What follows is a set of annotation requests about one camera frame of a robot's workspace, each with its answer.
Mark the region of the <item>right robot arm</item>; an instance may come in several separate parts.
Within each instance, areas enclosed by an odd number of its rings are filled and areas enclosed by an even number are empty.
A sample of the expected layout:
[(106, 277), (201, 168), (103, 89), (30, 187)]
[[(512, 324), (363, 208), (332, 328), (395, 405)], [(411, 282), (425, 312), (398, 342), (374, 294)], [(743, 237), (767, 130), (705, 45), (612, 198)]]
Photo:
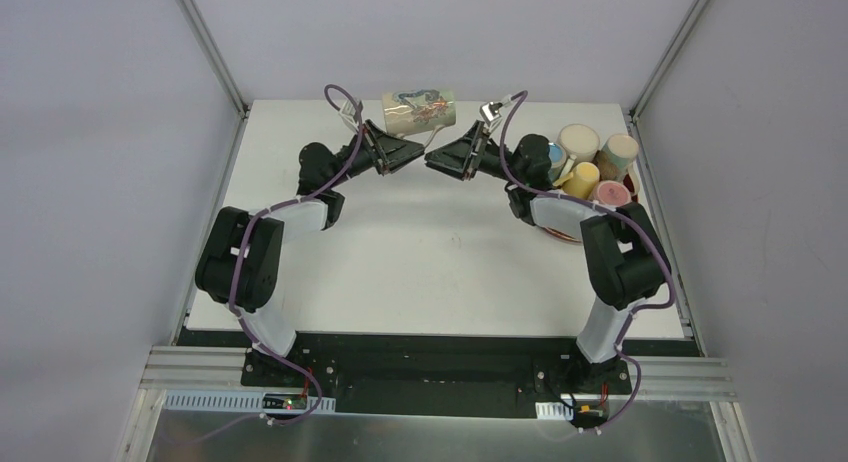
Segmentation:
[(583, 247), (595, 292), (589, 318), (567, 366), (569, 382), (583, 392), (607, 379), (605, 363), (620, 356), (633, 315), (666, 283), (670, 267), (644, 208), (629, 203), (614, 210), (571, 200), (554, 190), (549, 141), (523, 136), (514, 150), (496, 145), (482, 122), (426, 155), (427, 167), (458, 180), (482, 172), (505, 181), (509, 208), (527, 225), (566, 233)]

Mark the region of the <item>pink mug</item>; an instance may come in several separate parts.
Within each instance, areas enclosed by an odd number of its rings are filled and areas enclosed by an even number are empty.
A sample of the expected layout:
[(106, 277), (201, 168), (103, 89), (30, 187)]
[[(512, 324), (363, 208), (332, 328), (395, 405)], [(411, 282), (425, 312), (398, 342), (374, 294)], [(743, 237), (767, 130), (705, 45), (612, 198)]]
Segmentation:
[(600, 181), (590, 193), (589, 201), (610, 207), (621, 207), (633, 201), (630, 190), (614, 180)]

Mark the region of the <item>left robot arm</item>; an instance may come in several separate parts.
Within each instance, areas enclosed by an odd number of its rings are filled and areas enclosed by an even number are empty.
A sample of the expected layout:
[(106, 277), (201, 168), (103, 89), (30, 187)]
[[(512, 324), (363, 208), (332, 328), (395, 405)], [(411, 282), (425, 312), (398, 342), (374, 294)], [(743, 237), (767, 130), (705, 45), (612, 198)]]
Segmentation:
[(295, 329), (270, 306), (284, 244), (336, 224), (345, 202), (338, 185), (370, 169), (395, 173), (424, 153), (424, 144), (366, 120), (336, 152), (319, 142), (300, 150), (294, 198), (255, 213), (232, 206), (218, 211), (195, 268), (195, 287), (225, 306), (252, 346), (270, 356), (266, 371), (279, 385), (293, 386), (305, 372), (305, 360), (291, 350)]

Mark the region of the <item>cream floral mug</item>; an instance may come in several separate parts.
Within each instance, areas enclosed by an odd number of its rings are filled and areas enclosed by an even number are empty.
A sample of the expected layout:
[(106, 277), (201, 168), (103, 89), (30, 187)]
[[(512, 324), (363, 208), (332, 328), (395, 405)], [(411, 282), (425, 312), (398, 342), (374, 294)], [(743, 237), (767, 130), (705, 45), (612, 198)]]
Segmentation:
[(398, 138), (427, 133), (425, 148), (438, 132), (456, 124), (456, 98), (451, 89), (385, 92), (381, 102), (385, 131)]

